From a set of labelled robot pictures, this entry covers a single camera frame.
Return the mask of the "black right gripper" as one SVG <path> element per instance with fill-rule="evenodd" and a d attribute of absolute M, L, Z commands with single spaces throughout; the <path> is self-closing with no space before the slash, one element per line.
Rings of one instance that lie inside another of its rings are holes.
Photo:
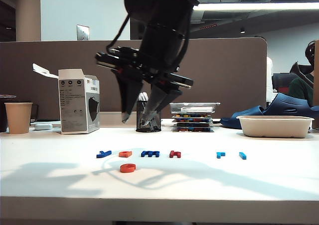
<path fill-rule="evenodd" d="M 98 52 L 95 59 L 98 66 L 115 72 L 121 96 L 122 122 L 126 122 L 131 115 L 143 87 L 142 80 L 149 84 L 165 81 L 171 83 L 152 85 L 151 96 L 142 115 L 142 125 L 147 125 L 164 107 L 182 95 L 179 86 L 192 87 L 192 79 L 148 68 L 135 57 L 125 58 Z"/>

